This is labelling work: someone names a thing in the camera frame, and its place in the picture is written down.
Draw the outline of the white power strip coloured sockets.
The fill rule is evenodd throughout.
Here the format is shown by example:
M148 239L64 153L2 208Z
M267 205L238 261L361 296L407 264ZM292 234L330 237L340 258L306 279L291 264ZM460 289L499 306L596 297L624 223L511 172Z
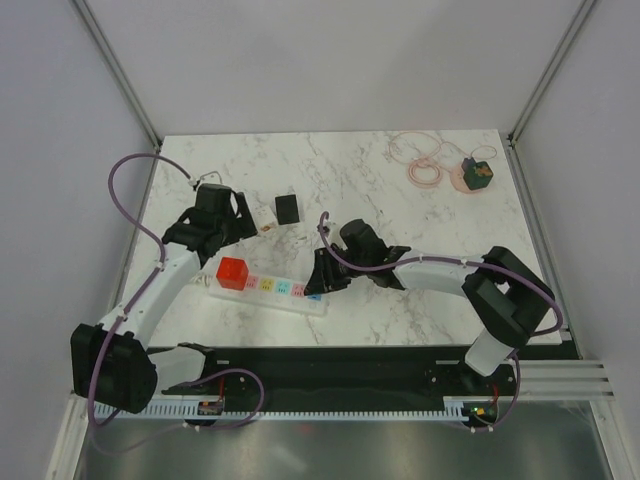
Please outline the white power strip coloured sockets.
M321 295L304 295L304 285L298 281L264 274L249 274L242 291L223 288L211 275L198 274L192 282L203 286L214 298L291 313L323 317L328 301Z

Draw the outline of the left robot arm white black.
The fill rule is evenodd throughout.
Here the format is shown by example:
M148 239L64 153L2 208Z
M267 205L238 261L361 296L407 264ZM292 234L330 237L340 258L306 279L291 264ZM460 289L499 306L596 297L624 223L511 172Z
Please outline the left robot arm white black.
M71 335L75 394L137 414L154 395L188 384L208 393L219 369L203 348L175 346L151 353L150 340L180 291L220 249L257 233L243 193L204 184L195 203L164 233L153 279L143 281L94 325L81 324Z

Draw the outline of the black cube plug adapter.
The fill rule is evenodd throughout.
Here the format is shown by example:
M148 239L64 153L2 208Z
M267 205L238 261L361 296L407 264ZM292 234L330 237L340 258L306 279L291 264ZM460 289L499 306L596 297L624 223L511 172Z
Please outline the black cube plug adapter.
M298 200L295 194L277 196L275 207L279 225L292 225L300 222Z

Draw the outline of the white cube plug tiger print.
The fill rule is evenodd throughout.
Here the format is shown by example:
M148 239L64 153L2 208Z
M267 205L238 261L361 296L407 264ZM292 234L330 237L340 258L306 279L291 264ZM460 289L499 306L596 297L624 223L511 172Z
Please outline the white cube plug tiger print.
M252 218L259 234L278 227L277 218L270 206L260 205L251 209Z

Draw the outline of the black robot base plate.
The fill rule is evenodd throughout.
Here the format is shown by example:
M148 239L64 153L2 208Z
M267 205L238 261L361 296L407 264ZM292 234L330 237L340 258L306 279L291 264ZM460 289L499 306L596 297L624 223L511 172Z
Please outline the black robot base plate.
M482 377L462 346L230 347L208 349L202 384L171 394L221 394L234 406L440 407L447 397L505 399L516 391L502 364Z

